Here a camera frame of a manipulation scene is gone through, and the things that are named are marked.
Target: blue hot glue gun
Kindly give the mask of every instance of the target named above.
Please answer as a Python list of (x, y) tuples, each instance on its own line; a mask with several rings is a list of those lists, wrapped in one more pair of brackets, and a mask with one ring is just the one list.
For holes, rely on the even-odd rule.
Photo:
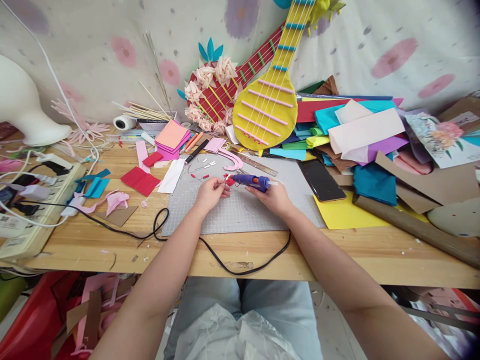
[(270, 181), (266, 176), (255, 176), (247, 174), (233, 175), (232, 179), (241, 185), (251, 186), (252, 188), (260, 190), (262, 193), (266, 192), (270, 185), (278, 185), (276, 181)]

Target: flower card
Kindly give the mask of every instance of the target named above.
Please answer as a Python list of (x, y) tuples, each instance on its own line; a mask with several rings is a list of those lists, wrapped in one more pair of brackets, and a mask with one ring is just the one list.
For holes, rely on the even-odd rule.
[(462, 119), (440, 122), (424, 112), (407, 115), (406, 121), (441, 169), (480, 160), (480, 146), (465, 141)]

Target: person's left hand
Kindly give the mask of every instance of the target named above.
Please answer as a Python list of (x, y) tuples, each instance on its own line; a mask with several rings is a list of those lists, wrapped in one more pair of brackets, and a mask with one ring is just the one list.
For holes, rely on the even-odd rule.
[(220, 198), (224, 199), (229, 196), (230, 187), (218, 177), (212, 177), (198, 189), (193, 207), (207, 215), (218, 204)]

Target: jeans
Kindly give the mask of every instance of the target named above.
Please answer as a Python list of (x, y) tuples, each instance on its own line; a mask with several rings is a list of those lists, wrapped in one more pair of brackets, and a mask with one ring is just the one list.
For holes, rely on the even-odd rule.
[(190, 276), (163, 353), (165, 360), (174, 358), (180, 334), (215, 304), (237, 320), (256, 311), (290, 342), (301, 359), (322, 358), (307, 282)]

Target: black smartphone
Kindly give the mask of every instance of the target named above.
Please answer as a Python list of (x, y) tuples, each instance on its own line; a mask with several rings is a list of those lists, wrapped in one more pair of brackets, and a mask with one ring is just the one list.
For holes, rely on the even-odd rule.
[(302, 161), (298, 166), (318, 201), (324, 203), (347, 198), (325, 165), (319, 160)]

